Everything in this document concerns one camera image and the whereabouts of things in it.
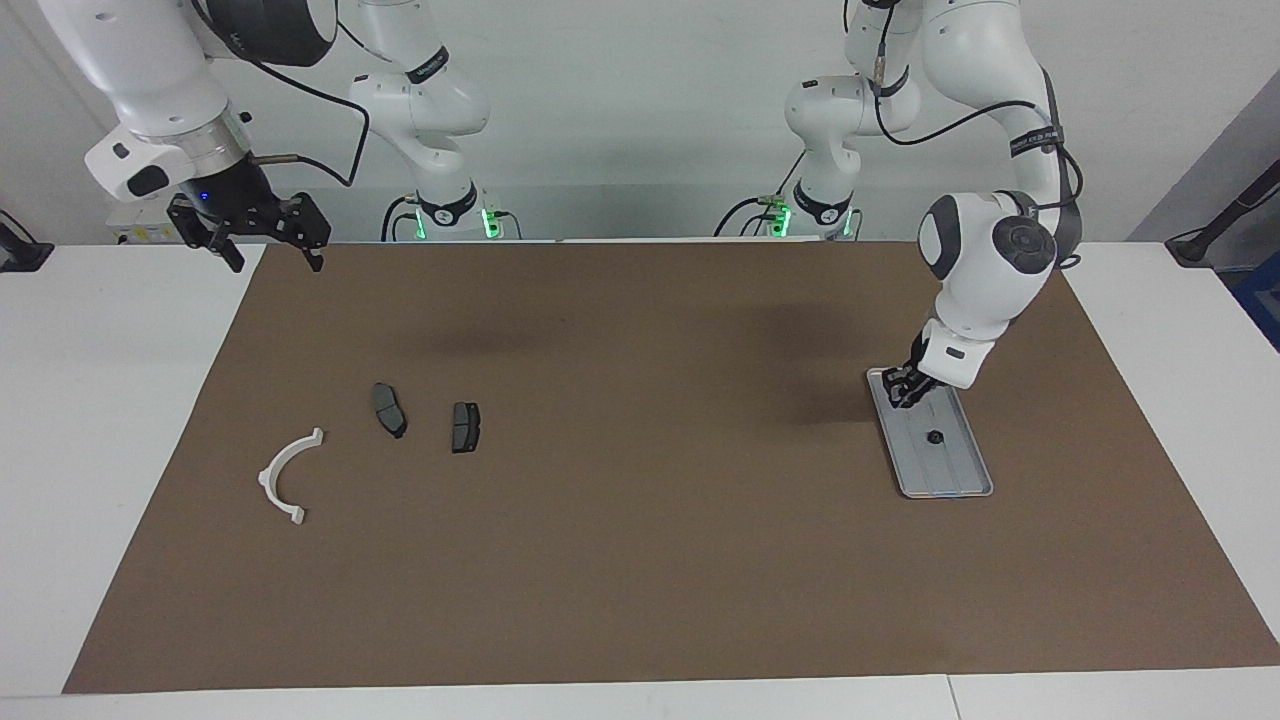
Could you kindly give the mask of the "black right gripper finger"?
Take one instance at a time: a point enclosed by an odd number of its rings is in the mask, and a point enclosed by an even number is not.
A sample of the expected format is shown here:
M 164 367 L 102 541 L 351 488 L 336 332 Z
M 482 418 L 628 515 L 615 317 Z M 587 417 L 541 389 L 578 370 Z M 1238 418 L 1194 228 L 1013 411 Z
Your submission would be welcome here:
M 234 273 L 244 269 L 244 256 L 230 238 L 230 227 L 225 222 L 216 220 L 210 225 L 186 195 L 175 195 L 170 200 L 166 215 L 187 247 L 207 250 Z
M 320 254 L 329 242 L 332 225 L 310 193 L 294 193 L 276 204 L 275 241 L 302 252 L 311 272 L 324 266 Z

